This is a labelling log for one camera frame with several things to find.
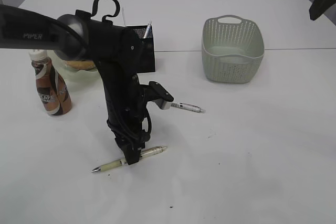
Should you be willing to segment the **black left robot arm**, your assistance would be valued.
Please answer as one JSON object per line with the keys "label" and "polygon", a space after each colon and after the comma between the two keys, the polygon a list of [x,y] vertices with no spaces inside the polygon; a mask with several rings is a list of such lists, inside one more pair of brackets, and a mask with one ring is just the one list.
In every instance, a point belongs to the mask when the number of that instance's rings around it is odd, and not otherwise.
{"label": "black left robot arm", "polygon": [[143,44],[136,32],[92,20],[87,12],[53,19],[1,6],[1,47],[53,50],[65,61],[92,61],[102,79],[107,124],[128,164],[140,160],[149,139],[142,128],[148,115],[137,67]]}

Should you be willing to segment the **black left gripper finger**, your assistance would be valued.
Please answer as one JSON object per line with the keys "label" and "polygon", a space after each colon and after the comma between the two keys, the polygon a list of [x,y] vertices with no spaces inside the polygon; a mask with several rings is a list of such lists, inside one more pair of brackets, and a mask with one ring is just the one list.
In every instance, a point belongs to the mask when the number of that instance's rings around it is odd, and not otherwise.
{"label": "black left gripper finger", "polygon": [[125,160],[128,165],[138,163],[141,156],[141,149],[127,145],[123,148]]}

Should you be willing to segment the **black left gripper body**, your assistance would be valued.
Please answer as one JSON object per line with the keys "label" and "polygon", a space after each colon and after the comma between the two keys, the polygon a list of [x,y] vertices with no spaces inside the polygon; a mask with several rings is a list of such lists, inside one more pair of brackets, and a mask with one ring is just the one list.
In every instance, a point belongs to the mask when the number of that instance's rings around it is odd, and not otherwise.
{"label": "black left gripper body", "polygon": [[140,153],[150,139],[150,130],[143,128],[143,121],[149,119],[151,92],[151,86],[140,84],[137,77],[104,80],[107,124],[123,153]]}

